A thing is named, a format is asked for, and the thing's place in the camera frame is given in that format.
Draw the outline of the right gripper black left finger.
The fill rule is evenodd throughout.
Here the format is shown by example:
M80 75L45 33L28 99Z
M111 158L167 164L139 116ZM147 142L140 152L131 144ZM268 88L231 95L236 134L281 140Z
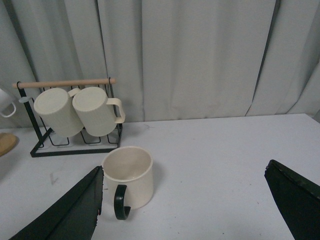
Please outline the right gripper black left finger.
M95 167L12 240L90 240L102 211L103 168Z

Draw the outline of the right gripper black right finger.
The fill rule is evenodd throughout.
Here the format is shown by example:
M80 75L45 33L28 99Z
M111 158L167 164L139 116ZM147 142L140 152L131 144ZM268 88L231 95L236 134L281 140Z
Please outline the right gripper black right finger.
M264 173L274 202L296 240L320 238L320 186L276 160Z

